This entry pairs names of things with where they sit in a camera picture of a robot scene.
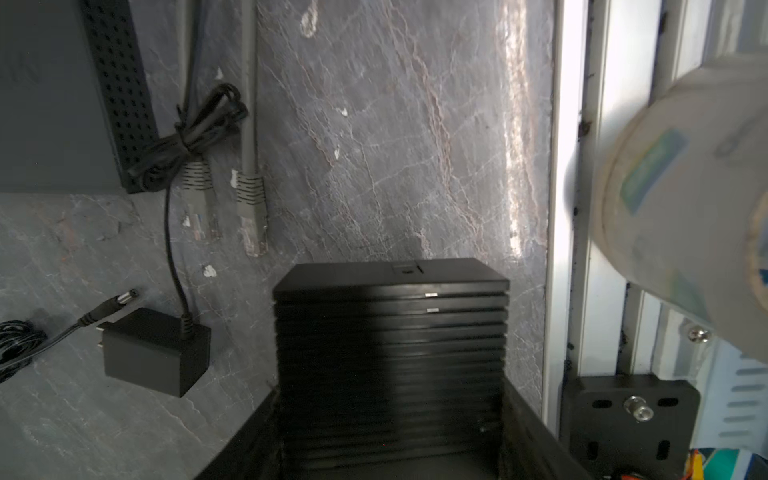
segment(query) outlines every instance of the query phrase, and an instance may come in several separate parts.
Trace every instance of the black cable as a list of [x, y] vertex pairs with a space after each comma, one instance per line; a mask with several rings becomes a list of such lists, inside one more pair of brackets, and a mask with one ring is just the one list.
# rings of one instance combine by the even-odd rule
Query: black cable
[[81, 316], [74, 325], [70, 325], [65, 331], [45, 343], [43, 343], [47, 338], [45, 333], [35, 330], [29, 322], [10, 320], [0, 323], [0, 383], [11, 378], [20, 368], [29, 365], [33, 356], [61, 342], [76, 329], [99, 322], [123, 309], [138, 295], [136, 290], [129, 290], [122, 295], [106, 299]]
[[144, 150], [141, 160], [128, 168], [128, 174], [138, 180], [143, 191], [167, 189], [184, 163], [239, 133], [237, 122], [248, 115], [240, 92], [228, 83], [210, 91], [191, 122], [187, 123], [189, 112], [177, 109], [180, 121], [174, 125], [176, 132], [155, 141]]
[[[29, 328], [28, 332], [21, 337], [14, 334], [14, 333], [18, 334], [19, 333], [18, 330], [12, 333], [12, 331], [17, 328], [17, 325], [19, 323], [28, 325], [28, 328]], [[53, 337], [49, 341], [42, 343], [43, 340], [45, 340], [45, 338], [47, 337], [45, 333], [39, 330], [32, 330], [31, 325], [29, 325], [26, 322], [11, 320], [10, 322], [0, 323], [0, 344], [6, 344], [6, 342], [11, 343], [7, 345], [7, 348], [5, 346], [0, 346], [0, 352], [2, 352], [2, 354], [0, 355], [0, 360], [7, 360], [4, 363], [0, 363], [0, 383], [3, 383], [5, 380], [11, 378], [22, 367], [29, 365], [29, 363], [32, 361], [33, 356], [43, 353], [45, 350], [51, 348], [53, 345], [56, 345], [57, 343], [61, 342], [63, 339], [70, 336], [76, 329], [80, 327], [81, 327], [80, 323], [70, 325], [65, 331], [59, 333], [57, 336]], [[15, 343], [17, 341], [18, 341], [18, 346], [14, 346], [12, 343]], [[34, 344], [34, 346], [32, 346], [31, 348], [23, 348], [22, 344], [27, 347], [29, 347], [32, 344]]]
[[184, 288], [181, 286], [179, 280], [179, 273], [176, 270], [176, 263], [174, 262], [174, 253], [170, 249], [170, 225], [168, 221], [170, 210], [170, 185], [165, 189], [165, 208], [163, 212], [163, 236], [165, 239], [165, 260], [168, 263], [168, 269], [170, 270], [170, 278], [174, 281], [174, 288], [176, 289], [176, 295], [179, 297], [179, 303], [181, 303], [181, 338], [186, 339], [192, 332], [192, 313], [190, 312], [190, 305], [187, 302], [187, 295], [184, 294]]
[[[30, 322], [20, 320], [10, 320], [0, 323], [0, 363], [14, 359], [20, 355], [34, 351], [48, 336], [42, 330], [36, 330]], [[24, 366], [27, 366], [31, 360], [22, 363], [26, 358], [14, 361], [14, 368], [3, 369], [0, 371], [0, 383], [11, 378], [16, 372]]]
[[180, 335], [182, 339], [186, 339], [192, 331], [192, 314], [179, 280], [170, 246], [170, 189], [184, 163], [199, 157], [206, 149], [224, 138], [240, 132], [237, 122], [248, 115], [248, 110], [240, 101], [240, 92], [237, 88], [227, 83], [214, 87], [188, 126], [184, 123], [187, 112], [183, 108], [177, 109], [180, 121], [174, 125], [176, 133], [151, 144], [144, 151], [142, 160], [129, 168], [128, 173], [139, 181], [144, 191], [156, 192], [165, 189], [163, 212], [165, 259], [181, 304]]

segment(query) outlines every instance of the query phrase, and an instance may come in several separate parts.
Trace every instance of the gray marble wall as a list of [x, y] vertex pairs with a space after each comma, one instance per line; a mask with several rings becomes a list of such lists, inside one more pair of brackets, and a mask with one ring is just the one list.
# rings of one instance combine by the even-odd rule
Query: gray marble wall
[[[240, 77], [240, 3], [204, 4], [202, 91]], [[166, 134], [174, 4], [131, 7]], [[507, 370], [539, 407], [554, 2], [263, 0], [260, 14], [270, 252], [241, 246], [237, 140], [210, 155], [222, 238], [195, 242], [178, 196], [171, 214], [211, 367], [171, 398], [105, 378], [100, 334], [76, 332], [0, 385], [0, 478], [194, 476], [276, 383], [270, 290], [298, 262], [485, 261], [511, 280]], [[177, 312], [160, 194], [0, 195], [0, 319], [55, 333], [131, 287]]]

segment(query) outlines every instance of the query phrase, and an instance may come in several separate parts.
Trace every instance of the stack of black cases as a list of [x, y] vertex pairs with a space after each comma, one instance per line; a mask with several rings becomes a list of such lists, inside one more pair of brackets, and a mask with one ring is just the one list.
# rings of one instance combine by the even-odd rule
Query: stack of black cases
[[508, 288], [475, 259], [295, 266], [274, 290], [285, 471], [497, 449]]

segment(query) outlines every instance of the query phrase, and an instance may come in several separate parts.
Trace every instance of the power plug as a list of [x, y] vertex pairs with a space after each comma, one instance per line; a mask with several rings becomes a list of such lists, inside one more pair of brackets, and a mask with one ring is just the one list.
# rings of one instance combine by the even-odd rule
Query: power plug
[[208, 369], [210, 328], [195, 323], [186, 339], [181, 319], [140, 308], [117, 322], [104, 322], [104, 374], [177, 397]]

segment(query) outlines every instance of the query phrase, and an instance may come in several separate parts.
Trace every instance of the metal bolt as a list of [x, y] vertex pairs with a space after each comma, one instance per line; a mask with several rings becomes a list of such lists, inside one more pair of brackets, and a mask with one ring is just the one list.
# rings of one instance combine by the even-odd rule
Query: metal bolt
[[710, 331], [698, 325], [694, 325], [688, 330], [688, 339], [693, 343], [707, 343], [710, 341], [710, 338], [712, 338]]
[[654, 411], [643, 397], [632, 395], [624, 401], [624, 409], [638, 422], [647, 422], [654, 417]]

